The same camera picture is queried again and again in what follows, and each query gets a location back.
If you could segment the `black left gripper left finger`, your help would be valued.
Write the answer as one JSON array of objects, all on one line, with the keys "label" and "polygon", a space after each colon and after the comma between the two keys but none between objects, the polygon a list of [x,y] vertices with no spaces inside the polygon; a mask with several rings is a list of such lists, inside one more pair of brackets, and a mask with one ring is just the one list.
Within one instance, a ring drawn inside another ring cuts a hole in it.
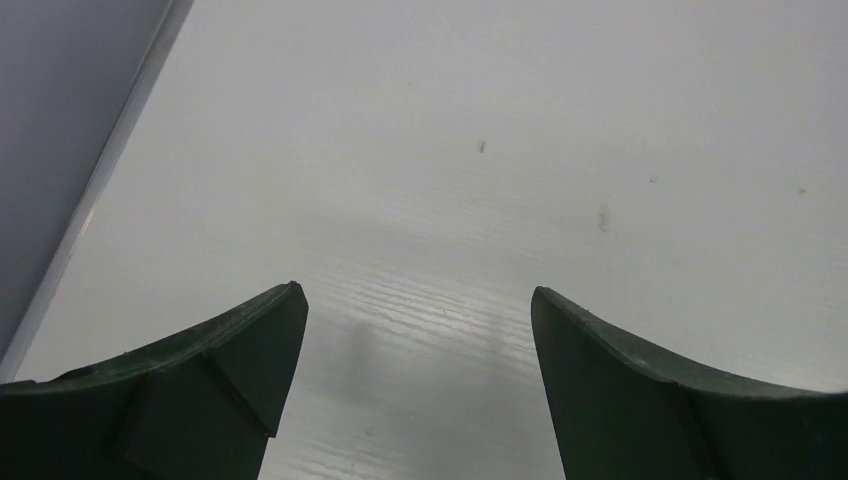
[{"label": "black left gripper left finger", "polygon": [[1,388],[5,479],[255,479],[308,315],[297,282],[44,382]]}]

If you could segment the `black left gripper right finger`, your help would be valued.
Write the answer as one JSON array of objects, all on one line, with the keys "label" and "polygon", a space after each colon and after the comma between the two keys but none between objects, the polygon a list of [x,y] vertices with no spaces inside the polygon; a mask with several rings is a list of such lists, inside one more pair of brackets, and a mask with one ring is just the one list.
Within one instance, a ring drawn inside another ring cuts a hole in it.
[{"label": "black left gripper right finger", "polygon": [[843,479],[847,396],[719,370],[538,287],[531,324],[569,479]]}]

